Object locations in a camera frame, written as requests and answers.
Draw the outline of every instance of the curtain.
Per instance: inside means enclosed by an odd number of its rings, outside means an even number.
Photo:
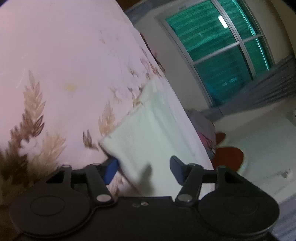
[[[249,82],[227,103],[201,113],[210,121],[217,121],[225,115],[260,108],[288,96],[296,96],[294,56],[288,56],[269,71]]]
[[[280,203],[280,216],[272,235],[280,241],[295,241],[296,237],[296,196]]]

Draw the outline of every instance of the round black disc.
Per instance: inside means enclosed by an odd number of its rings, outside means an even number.
[[[14,225],[21,232],[43,237],[71,231],[88,217],[89,211],[89,201],[82,193],[60,184],[28,190],[9,209]]]
[[[200,200],[198,210],[212,228],[234,237],[265,233],[279,217],[278,204],[268,195],[237,197],[214,191]]]

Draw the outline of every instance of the window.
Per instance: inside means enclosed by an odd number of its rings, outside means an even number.
[[[271,67],[264,37],[241,0],[189,0],[159,18],[213,106]]]

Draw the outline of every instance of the floor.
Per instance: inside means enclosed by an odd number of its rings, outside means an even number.
[[[289,99],[265,115],[227,133],[229,145],[240,148],[247,160],[242,174],[282,202],[296,194],[296,99]],[[281,174],[292,170],[290,178]]]

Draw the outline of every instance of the white wall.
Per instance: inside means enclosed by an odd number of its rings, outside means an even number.
[[[296,55],[296,14],[282,0],[271,0],[271,2],[273,3],[274,7],[276,8],[278,14],[281,17],[281,20],[285,25],[285,28],[293,45],[294,53]]]
[[[180,2],[182,1],[174,1],[150,11],[135,27],[145,36],[151,50],[157,52],[157,58],[166,70],[165,76],[182,106],[204,110],[209,106],[196,77],[191,73],[176,43],[171,41],[155,18],[158,14]],[[283,23],[269,0],[246,0],[246,3],[263,30],[275,63],[292,53]],[[215,126],[218,130],[231,131],[267,113],[277,105],[226,116],[216,122]]]

